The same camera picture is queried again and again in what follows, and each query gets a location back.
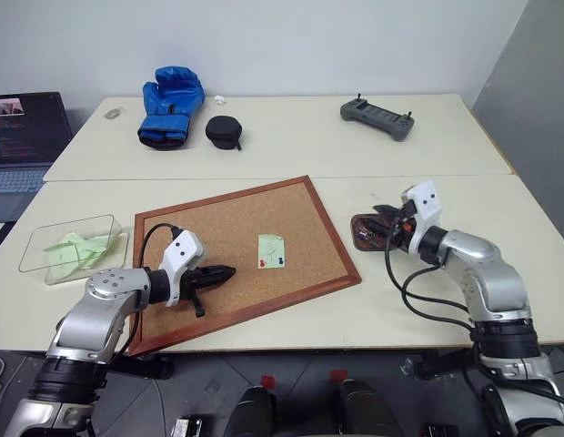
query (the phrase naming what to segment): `sticky note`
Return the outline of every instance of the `sticky note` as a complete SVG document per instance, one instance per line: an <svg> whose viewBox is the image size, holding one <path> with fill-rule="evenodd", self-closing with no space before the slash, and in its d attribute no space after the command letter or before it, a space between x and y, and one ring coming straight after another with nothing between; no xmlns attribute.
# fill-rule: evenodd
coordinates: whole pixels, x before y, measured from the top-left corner
<svg viewBox="0 0 564 437"><path fill-rule="evenodd" d="M49 259L50 277L59 280L71 275L79 266L76 246L71 243L60 243L45 249Z"/></svg>
<svg viewBox="0 0 564 437"><path fill-rule="evenodd" d="M275 234L258 234L257 267L259 269L281 269L286 266L284 239Z"/></svg>
<svg viewBox="0 0 564 437"><path fill-rule="evenodd" d="M107 250L108 236L83 239L75 232L67 234L61 243L44 249L49 260L49 276L60 280L77 269L92 269Z"/></svg>

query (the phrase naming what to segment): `clear plastic container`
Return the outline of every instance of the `clear plastic container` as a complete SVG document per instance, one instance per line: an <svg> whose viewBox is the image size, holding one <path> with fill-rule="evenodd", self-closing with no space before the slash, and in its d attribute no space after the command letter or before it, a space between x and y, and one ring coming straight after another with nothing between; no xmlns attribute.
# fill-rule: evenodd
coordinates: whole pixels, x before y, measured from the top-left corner
<svg viewBox="0 0 564 437"><path fill-rule="evenodd" d="M37 228L19 271L48 285L87 278L125 263L128 234L114 216L104 215Z"/></svg>

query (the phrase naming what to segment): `white wall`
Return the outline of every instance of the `white wall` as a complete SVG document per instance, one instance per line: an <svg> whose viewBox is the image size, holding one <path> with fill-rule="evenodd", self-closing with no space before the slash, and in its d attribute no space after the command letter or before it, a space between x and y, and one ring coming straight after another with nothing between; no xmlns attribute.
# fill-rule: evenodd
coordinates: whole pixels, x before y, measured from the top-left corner
<svg viewBox="0 0 564 437"><path fill-rule="evenodd" d="M460 93L472 105L527 0L0 1L0 94L59 90L73 125L159 66L208 94Z"/></svg>

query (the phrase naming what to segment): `laptop keyboard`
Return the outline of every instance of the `laptop keyboard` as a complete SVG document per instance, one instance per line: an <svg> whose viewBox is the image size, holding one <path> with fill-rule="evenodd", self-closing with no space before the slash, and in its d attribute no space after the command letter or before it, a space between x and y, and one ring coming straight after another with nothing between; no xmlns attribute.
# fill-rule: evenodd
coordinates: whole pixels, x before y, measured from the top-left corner
<svg viewBox="0 0 564 437"><path fill-rule="evenodd" d="M0 193L36 193L46 170L0 171Z"/></svg>

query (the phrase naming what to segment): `laptop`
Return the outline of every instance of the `laptop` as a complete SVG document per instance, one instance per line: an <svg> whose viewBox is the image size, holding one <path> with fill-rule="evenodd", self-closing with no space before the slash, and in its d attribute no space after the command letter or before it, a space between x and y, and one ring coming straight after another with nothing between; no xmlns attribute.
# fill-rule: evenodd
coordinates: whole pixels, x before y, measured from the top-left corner
<svg viewBox="0 0 564 437"><path fill-rule="evenodd" d="M71 139L59 93L0 96L0 223L19 219Z"/></svg>

